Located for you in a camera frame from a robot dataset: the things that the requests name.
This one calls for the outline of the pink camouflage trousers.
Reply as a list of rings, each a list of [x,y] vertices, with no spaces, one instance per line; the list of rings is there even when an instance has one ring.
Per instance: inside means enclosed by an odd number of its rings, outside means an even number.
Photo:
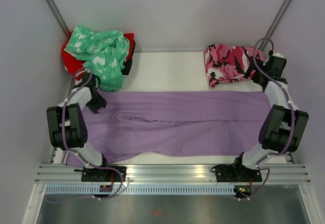
[[[258,49],[254,51],[251,46],[208,46],[204,50],[204,67],[209,88],[252,79],[256,72],[253,69],[254,54],[257,62],[264,62],[263,53]]]

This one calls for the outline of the purple trousers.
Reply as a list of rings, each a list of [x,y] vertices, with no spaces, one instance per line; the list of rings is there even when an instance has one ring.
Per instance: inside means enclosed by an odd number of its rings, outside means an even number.
[[[106,107],[82,114],[92,146],[108,162],[142,153],[239,155],[258,143],[270,111],[261,92],[103,92]]]

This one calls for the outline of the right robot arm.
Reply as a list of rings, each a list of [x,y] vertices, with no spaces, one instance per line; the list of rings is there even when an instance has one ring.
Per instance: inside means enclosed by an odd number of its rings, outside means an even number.
[[[309,115],[299,110],[289,95],[287,81],[281,77],[285,65],[284,56],[274,53],[264,64],[254,66],[252,80],[262,87],[271,109],[260,129],[258,144],[234,161],[231,174],[236,181],[244,181],[269,158],[296,151],[300,144]]]

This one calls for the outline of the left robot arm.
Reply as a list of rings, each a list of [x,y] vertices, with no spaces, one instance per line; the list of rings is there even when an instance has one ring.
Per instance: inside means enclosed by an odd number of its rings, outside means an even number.
[[[93,177],[104,182],[110,178],[111,170],[104,155],[89,143],[82,114],[84,107],[92,114],[106,107],[107,101],[98,92],[100,83],[97,75],[83,74],[81,83],[73,87],[62,103],[49,107],[46,116],[51,145],[74,155],[85,168],[94,168]]]

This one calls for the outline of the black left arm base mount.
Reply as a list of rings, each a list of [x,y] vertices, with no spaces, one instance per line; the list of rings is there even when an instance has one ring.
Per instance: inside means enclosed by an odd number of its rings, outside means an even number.
[[[74,172],[81,172],[82,182],[124,182],[126,177],[127,167],[113,166],[114,170],[103,170],[97,168],[83,168],[82,170],[75,169]]]

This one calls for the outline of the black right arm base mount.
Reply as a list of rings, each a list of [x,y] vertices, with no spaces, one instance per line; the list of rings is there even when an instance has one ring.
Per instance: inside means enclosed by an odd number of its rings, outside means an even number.
[[[220,183],[262,182],[260,170],[250,169],[245,166],[216,165],[211,168],[211,172],[215,174],[216,181]]]

